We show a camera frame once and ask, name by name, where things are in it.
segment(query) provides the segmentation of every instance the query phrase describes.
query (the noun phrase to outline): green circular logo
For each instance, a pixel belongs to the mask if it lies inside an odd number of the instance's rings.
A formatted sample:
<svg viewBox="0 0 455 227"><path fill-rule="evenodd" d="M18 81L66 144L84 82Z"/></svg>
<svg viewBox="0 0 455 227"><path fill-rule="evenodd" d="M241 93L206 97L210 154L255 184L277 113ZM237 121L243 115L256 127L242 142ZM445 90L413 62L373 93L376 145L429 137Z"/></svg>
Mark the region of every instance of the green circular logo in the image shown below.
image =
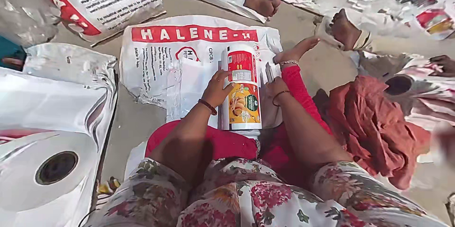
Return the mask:
<svg viewBox="0 0 455 227"><path fill-rule="evenodd" d="M250 111L256 111L259 107L258 98L255 95L248 95L245 97L245 106Z"/></svg>

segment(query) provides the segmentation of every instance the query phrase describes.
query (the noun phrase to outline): bangle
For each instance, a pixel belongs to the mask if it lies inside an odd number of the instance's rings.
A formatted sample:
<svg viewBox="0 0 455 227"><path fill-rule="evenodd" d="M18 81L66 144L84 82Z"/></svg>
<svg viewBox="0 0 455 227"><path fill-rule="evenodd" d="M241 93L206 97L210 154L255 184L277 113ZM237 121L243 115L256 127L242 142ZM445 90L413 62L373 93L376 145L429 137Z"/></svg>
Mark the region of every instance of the bangle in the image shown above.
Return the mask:
<svg viewBox="0 0 455 227"><path fill-rule="evenodd" d="M273 99L272 99L272 104L275 105L276 107L280 107L280 105L276 105L276 104L275 104L275 98L276 98L277 96L281 95L282 93L291 93L291 91L289 91L289 90L284 90L284 91L279 92L278 94L276 94L276 96L273 97Z"/></svg>
<svg viewBox="0 0 455 227"><path fill-rule="evenodd" d="M215 110L215 108L213 108L213 106L211 106L208 102L206 102L205 100L202 100L202 99L199 99L197 101L198 103L202 103L203 105L207 106L207 108L209 108L211 111L212 111L212 115L213 116L216 116L217 115L217 110Z"/></svg>

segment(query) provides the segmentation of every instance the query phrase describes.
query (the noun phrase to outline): red clothing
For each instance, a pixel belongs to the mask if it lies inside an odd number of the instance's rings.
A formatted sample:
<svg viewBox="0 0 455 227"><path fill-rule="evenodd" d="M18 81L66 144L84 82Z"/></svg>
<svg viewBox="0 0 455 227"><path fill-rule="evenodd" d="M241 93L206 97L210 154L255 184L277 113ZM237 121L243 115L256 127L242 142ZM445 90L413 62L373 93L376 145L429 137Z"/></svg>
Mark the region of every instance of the red clothing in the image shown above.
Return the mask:
<svg viewBox="0 0 455 227"><path fill-rule="evenodd" d="M324 129L327 130L329 134L331 134L328 125L321 119L318 108L308 94L302 77L300 76L300 67L291 66L284 68L282 70L282 78L291 91L292 96ZM146 155L168 136L178 122L179 120L169 122L153 132L147 143ZM212 127L207 128L206 138L210 139L213 144L213 159L215 160L228 157L240 157L245 159L256 158L257 149L254 139L229 131L217 130ZM276 128L273 142L268 146L268 150L261 156L261 159L269 163L271 168L289 184L300 187L306 184L304 175L301 174L305 170L295 158L283 124Z"/></svg>
<svg viewBox="0 0 455 227"><path fill-rule="evenodd" d="M328 118L338 141L361 167L407 189L417 156L429 150L430 133L405 121L400 105L384 97L387 87L373 77L358 76L333 89Z"/></svg>

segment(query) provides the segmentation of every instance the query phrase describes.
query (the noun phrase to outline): printed packaging roll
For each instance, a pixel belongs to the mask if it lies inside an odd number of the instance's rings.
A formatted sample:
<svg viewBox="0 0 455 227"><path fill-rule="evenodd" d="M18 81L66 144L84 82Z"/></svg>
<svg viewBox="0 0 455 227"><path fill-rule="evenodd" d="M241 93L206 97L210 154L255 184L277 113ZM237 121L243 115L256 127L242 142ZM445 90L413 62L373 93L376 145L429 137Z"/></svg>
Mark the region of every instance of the printed packaging roll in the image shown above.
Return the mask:
<svg viewBox="0 0 455 227"><path fill-rule="evenodd" d="M91 137L66 131L0 145L0 208L29 210L71 192L96 167L96 155Z"/></svg>
<svg viewBox="0 0 455 227"><path fill-rule="evenodd" d="M236 83L223 102L223 130L262 129L256 58L245 44L227 47L221 59L222 69L232 73L224 85Z"/></svg>

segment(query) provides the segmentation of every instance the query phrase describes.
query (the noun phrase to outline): floral dress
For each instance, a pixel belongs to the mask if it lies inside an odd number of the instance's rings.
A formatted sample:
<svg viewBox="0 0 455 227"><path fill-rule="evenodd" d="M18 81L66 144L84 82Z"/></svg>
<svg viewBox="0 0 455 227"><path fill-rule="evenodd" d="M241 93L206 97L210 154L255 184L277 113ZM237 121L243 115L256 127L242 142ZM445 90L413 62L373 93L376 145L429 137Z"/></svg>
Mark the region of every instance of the floral dress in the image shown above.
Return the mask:
<svg viewBox="0 0 455 227"><path fill-rule="evenodd" d="M313 193L261 160L217 160L191 189L144 159L86 227L447 227L353 162L322 167Z"/></svg>

